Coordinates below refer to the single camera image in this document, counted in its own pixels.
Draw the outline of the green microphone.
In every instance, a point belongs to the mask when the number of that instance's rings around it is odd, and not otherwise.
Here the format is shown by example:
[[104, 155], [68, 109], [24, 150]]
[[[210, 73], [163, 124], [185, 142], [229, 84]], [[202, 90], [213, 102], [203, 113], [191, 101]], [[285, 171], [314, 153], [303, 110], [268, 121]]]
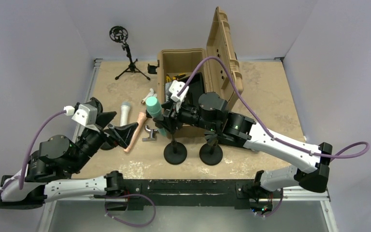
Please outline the green microphone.
[[[152, 119], [162, 119], [163, 118], [161, 104], [158, 101], [157, 97], [155, 97], [155, 96], [148, 97], [145, 101], [145, 104], [146, 104], [146, 110], [147, 110], [148, 114], [152, 117]], [[163, 127], [161, 127], [156, 122], [155, 122], [155, 126], [156, 126], [158, 132], [163, 137], [167, 137], [166, 130]]]

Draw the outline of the white microphone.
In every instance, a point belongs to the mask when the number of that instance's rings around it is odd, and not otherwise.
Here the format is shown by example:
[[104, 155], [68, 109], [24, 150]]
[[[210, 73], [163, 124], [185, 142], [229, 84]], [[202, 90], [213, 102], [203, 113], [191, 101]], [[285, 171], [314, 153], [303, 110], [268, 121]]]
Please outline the white microphone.
[[131, 104], [128, 101], [122, 102], [120, 106], [120, 126], [125, 126], [128, 124], [128, 116], [131, 110]]

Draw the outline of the pink microphone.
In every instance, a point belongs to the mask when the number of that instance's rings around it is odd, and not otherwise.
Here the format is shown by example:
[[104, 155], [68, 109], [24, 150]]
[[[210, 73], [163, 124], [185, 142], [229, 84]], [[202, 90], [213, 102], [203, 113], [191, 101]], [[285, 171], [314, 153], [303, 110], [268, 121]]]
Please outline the pink microphone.
[[138, 119], [137, 119], [138, 126], [137, 126], [137, 128], [136, 128], [136, 130], [135, 130], [135, 132], [132, 136], [130, 144], [128, 145], [128, 147], [126, 149], [124, 149], [125, 153], [129, 153], [131, 151], [131, 149], [134, 147], [146, 120], [147, 120], [146, 113], [140, 112], [139, 115], [138, 115]]

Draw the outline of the round base stand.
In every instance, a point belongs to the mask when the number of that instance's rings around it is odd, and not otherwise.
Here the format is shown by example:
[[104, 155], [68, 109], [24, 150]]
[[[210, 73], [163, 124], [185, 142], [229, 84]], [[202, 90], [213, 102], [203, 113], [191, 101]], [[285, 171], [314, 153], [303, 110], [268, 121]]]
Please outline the round base stand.
[[206, 135], [207, 142], [199, 150], [200, 160], [207, 165], [214, 166], [221, 162], [223, 158], [223, 150], [218, 145], [216, 134]]
[[[95, 98], [95, 97], [91, 97], [89, 99], [89, 104], [96, 107], [97, 109], [97, 117], [96, 117], [96, 120], [98, 120], [99, 118], [99, 115], [101, 115], [103, 113], [103, 106], [101, 104], [101, 102]], [[104, 142], [102, 144], [102, 146], [100, 147], [101, 150], [104, 150], [104, 151], [108, 151], [108, 150], [112, 150], [113, 148], [115, 148], [114, 145], [110, 145], [108, 142]]]
[[172, 165], [183, 163], [187, 158], [187, 148], [175, 138], [175, 131], [171, 132], [171, 142], [163, 151], [164, 159]]

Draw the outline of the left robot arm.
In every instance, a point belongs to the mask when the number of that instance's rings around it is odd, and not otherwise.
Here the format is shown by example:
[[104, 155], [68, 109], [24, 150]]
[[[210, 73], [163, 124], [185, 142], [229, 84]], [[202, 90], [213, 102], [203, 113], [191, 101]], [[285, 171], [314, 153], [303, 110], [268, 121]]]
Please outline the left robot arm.
[[110, 122], [116, 112], [97, 115], [95, 128], [85, 128], [76, 142], [64, 135], [41, 142], [27, 159], [26, 174], [4, 175], [0, 184], [0, 209], [28, 210], [59, 199], [95, 195], [118, 198], [126, 193], [118, 171], [89, 179], [71, 179], [103, 146], [127, 148], [139, 124], [115, 127]]

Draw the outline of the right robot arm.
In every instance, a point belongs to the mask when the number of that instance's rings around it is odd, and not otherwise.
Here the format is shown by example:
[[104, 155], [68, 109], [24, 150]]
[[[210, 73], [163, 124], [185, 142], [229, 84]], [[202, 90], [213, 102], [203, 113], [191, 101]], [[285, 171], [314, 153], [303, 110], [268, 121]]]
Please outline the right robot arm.
[[216, 165], [222, 159], [220, 145], [260, 151], [288, 162], [288, 167], [256, 173], [249, 189], [256, 196], [263, 197], [292, 186], [316, 193], [327, 189], [330, 161], [326, 156], [332, 152], [330, 144], [307, 144], [278, 133], [271, 137], [259, 120], [231, 112], [227, 101], [214, 92], [202, 94], [197, 106], [183, 103], [177, 108], [177, 104], [169, 100], [153, 121], [170, 135], [183, 125], [203, 129], [206, 144], [201, 147], [199, 156], [207, 165]]

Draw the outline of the black tripod mic stand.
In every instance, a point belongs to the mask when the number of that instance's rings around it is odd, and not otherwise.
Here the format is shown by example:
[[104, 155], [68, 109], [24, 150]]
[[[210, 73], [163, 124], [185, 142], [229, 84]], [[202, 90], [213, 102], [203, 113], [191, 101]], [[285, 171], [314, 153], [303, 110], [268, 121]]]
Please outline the black tripod mic stand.
[[142, 71], [140, 71], [136, 67], [136, 62], [138, 60], [135, 59], [133, 61], [133, 59], [132, 59], [131, 50], [130, 50], [130, 47], [129, 47], [128, 43], [127, 43], [128, 31], [123, 26], [114, 26], [109, 31], [109, 37], [110, 37], [110, 39], [113, 42], [118, 43], [118, 44], [121, 44], [121, 47], [122, 47], [123, 51], [126, 52], [126, 57], [129, 59], [129, 65], [128, 65], [128, 67], [124, 71], [122, 71], [118, 76], [116, 76], [115, 77], [115, 80], [118, 80], [125, 73], [140, 73], [148, 81], [150, 81], [151, 78], [148, 77], [146, 74], [144, 74]]

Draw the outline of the white pipe fitting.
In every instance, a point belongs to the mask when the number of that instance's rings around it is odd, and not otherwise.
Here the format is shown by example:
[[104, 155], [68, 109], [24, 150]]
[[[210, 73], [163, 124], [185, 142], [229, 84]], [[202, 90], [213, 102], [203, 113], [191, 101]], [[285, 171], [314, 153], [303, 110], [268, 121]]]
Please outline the white pipe fitting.
[[157, 96], [157, 93], [155, 92], [155, 90], [153, 88], [150, 88], [149, 89], [149, 93], [141, 100], [141, 104], [142, 105], [145, 105], [146, 103], [146, 100], [150, 97], [156, 97]]

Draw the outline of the black tool tray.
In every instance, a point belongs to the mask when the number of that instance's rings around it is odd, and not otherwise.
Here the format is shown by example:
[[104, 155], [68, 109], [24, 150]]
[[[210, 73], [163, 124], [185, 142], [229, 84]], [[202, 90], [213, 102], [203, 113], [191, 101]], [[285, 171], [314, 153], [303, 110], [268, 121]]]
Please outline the black tool tray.
[[198, 106], [200, 96], [205, 93], [203, 74], [201, 72], [197, 72], [188, 87], [189, 90], [187, 92], [185, 102], [193, 106]]

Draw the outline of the yellow pliers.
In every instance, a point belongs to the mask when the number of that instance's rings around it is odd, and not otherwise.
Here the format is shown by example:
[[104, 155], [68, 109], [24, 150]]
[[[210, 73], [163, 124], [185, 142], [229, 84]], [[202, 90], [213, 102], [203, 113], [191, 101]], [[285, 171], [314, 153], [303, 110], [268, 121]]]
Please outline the yellow pliers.
[[182, 78], [185, 78], [186, 77], [186, 73], [181, 73], [181, 74], [177, 74], [177, 75], [174, 75], [174, 76], [170, 76], [169, 74], [166, 74], [166, 83], [169, 83], [173, 80], [181, 80]]

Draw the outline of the black toolbox latch rear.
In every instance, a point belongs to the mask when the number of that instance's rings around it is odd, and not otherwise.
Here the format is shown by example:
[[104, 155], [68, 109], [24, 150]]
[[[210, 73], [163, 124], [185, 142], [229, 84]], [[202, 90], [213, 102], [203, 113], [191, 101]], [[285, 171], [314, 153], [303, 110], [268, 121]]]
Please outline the black toolbox latch rear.
[[149, 74], [157, 74], [157, 69], [159, 68], [159, 60], [157, 60], [157, 65], [151, 65], [148, 63], [147, 65], [147, 72]]

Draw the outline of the tan plastic toolbox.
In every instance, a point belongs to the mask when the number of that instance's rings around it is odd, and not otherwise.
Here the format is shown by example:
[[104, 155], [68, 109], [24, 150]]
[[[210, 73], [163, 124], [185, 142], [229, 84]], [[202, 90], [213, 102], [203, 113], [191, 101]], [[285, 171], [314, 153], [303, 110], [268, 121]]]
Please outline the tan plastic toolbox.
[[235, 87], [229, 82], [222, 66], [216, 60], [210, 59], [197, 71], [203, 74], [205, 92], [217, 93], [228, 102], [228, 108], [232, 110], [239, 99], [236, 91], [243, 92], [243, 77], [231, 39], [228, 16], [220, 7], [215, 10], [205, 48], [165, 49], [158, 53], [157, 99], [159, 102], [163, 104], [169, 100], [166, 89], [171, 85], [171, 82], [166, 83], [166, 74], [174, 76], [186, 73], [186, 77], [189, 77], [197, 65], [209, 56], [222, 60], [234, 81]]

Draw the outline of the silver metal bracket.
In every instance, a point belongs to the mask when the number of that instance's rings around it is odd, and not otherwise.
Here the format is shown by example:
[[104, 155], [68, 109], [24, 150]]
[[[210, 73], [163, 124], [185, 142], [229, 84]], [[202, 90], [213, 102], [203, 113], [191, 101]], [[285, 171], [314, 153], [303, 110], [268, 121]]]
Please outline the silver metal bracket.
[[144, 130], [148, 133], [148, 136], [142, 138], [143, 142], [154, 142], [157, 140], [158, 129], [152, 129], [148, 125], [145, 125]]

